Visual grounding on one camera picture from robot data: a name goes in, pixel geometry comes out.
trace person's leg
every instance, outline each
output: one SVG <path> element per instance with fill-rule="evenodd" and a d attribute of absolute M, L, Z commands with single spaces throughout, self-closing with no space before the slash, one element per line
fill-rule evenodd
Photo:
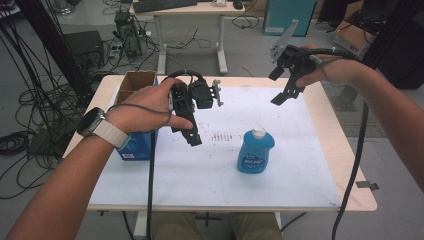
<path fill-rule="evenodd" d="M 154 240 L 201 240 L 195 213 L 153 212 L 152 235 Z"/>
<path fill-rule="evenodd" d="M 232 213 L 231 228 L 237 240 L 282 240 L 275 213 Z"/>

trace bottle cap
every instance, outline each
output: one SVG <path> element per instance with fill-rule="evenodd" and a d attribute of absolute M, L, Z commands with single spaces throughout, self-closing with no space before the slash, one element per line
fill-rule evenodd
<path fill-rule="evenodd" d="M 256 139 L 262 139 L 265 137 L 266 131 L 265 128 L 261 126 L 255 126 L 252 130 L 253 137 Z"/>

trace smartwatch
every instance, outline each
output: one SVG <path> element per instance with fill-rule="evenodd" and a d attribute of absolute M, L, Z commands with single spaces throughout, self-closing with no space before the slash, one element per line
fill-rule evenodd
<path fill-rule="evenodd" d="M 128 135 L 106 121 L 105 112 L 95 107 L 84 115 L 77 127 L 77 133 L 83 137 L 96 135 L 116 148 L 124 146 Z"/>

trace watch strap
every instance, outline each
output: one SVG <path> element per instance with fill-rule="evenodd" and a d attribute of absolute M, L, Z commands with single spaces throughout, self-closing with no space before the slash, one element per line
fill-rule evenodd
<path fill-rule="evenodd" d="M 105 120 L 100 122 L 93 133 L 108 141 L 118 149 L 128 140 L 128 135 L 126 133 Z"/>

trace forearm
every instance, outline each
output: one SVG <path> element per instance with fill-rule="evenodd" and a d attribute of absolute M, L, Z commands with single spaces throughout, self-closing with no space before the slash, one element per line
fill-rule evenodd
<path fill-rule="evenodd" d="M 424 110 L 374 70 L 363 71 L 352 86 L 363 96 L 424 191 Z"/>
<path fill-rule="evenodd" d="M 112 151 L 113 146 L 97 136 L 84 138 L 43 184 L 8 238 L 75 238 Z"/>

